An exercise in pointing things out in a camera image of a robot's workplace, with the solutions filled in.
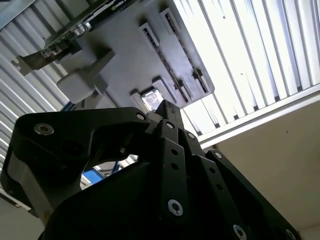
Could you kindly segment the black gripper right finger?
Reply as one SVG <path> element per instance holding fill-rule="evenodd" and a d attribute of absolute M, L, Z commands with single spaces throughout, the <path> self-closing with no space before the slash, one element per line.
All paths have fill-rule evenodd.
<path fill-rule="evenodd" d="M 198 233 L 212 228 L 217 240 L 300 240 L 300 233 L 218 150 L 204 152 L 185 130 L 180 109 L 172 106 L 179 139 L 186 151 L 198 214 Z"/>

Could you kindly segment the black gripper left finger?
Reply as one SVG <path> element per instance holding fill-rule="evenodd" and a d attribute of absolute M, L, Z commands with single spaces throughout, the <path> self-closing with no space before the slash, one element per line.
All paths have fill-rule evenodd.
<path fill-rule="evenodd" d="M 14 126 L 0 181 L 48 223 L 72 196 L 136 163 L 184 161 L 174 105 L 26 114 Z"/>

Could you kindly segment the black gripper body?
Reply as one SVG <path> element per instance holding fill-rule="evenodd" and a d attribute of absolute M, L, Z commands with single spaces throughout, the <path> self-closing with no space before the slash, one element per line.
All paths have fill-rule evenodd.
<path fill-rule="evenodd" d="M 64 201 L 46 240 L 230 240 L 230 218 L 183 160 L 138 162 Z"/>

